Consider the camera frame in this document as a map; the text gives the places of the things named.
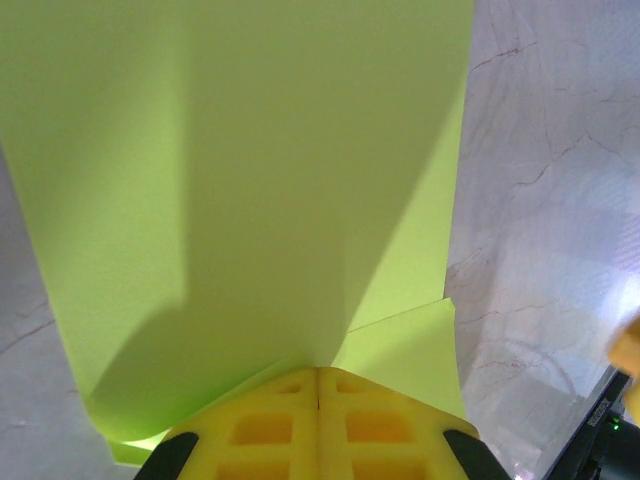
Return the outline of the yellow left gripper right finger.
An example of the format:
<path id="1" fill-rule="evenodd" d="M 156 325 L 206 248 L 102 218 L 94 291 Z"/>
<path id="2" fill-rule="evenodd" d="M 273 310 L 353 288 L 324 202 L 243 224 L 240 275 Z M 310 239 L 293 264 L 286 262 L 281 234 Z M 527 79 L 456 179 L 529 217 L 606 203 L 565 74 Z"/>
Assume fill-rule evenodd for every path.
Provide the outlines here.
<path id="1" fill-rule="evenodd" d="M 321 479 L 503 479 L 467 421 L 337 368 L 319 370 Z"/>

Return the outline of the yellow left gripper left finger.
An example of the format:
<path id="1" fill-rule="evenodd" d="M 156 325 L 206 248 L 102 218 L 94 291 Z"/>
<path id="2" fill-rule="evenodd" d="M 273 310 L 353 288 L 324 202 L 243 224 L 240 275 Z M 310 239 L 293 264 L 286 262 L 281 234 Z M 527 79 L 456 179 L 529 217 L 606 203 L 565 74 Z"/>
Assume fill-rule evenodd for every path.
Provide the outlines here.
<path id="1" fill-rule="evenodd" d="M 318 370 L 208 406 L 173 427 L 137 479 L 316 479 Z"/>

